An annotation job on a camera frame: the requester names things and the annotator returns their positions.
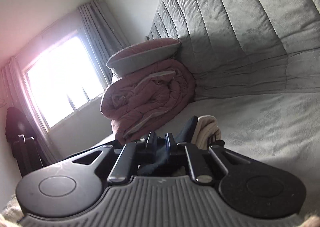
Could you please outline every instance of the curtain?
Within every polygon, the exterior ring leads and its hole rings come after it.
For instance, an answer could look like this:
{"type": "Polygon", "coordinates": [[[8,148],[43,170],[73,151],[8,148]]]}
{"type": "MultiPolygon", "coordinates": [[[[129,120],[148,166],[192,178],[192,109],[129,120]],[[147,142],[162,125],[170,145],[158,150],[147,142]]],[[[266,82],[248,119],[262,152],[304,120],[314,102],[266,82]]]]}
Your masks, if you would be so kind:
{"type": "Polygon", "coordinates": [[[36,106],[32,104],[31,96],[28,93],[25,77],[15,57],[11,57],[9,62],[1,69],[4,84],[4,95],[9,106],[14,106],[22,111],[37,135],[37,141],[48,164],[53,164],[61,160],[59,152],[51,141],[46,128],[44,127],[36,106]]]}
{"type": "Polygon", "coordinates": [[[129,46],[129,43],[103,0],[84,4],[79,7],[79,11],[94,58],[110,84],[112,72],[106,63],[114,53],[129,46]]]}

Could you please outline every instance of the gray quilted fabric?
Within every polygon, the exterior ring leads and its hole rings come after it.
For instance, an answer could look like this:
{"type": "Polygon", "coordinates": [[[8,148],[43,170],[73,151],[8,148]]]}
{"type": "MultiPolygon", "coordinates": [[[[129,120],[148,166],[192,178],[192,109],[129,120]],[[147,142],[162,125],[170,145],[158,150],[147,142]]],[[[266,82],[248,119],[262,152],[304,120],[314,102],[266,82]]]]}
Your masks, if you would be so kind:
{"type": "Polygon", "coordinates": [[[179,38],[196,99],[319,92],[320,0],[161,0],[150,39],[179,38]]]}

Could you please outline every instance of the pink blanket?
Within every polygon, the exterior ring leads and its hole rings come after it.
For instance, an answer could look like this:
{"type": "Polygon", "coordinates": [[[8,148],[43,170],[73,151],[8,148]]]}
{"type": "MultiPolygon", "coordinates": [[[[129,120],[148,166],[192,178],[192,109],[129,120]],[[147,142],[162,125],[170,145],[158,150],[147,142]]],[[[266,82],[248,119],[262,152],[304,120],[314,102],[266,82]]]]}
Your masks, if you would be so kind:
{"type": "Polygon", "coordinates": [[[173,119],[194,91],[195,80],[186,67],[176,60],[164,60],[109,85],[100,109],[112,120],[115,139],[124,145],[173,119]]]}

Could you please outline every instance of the pink pillow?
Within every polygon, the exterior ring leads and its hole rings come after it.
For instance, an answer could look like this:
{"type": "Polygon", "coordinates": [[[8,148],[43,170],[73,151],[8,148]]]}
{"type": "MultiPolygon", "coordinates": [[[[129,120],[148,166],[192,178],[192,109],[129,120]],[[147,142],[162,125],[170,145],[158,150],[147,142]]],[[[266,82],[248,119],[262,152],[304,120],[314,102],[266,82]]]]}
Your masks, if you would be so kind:
{"type": "Polygon", "coordinates": [[[180,46],[180,40],[162,38],[146,41],[124,48],[107,61],[115,77],[120,78],[153,63],[173,56],[180,46]]]}

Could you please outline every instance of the window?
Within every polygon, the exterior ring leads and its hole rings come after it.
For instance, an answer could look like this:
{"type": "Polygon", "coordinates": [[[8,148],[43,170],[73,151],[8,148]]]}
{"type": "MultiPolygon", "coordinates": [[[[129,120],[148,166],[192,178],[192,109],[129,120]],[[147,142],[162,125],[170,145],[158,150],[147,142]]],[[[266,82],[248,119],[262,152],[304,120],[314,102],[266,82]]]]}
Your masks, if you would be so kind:
{"type": "Polygon", "coordinates": [[[104,89],[78,36],[43,52],[26,74],[48,128],[95,99],[104,89]]]}

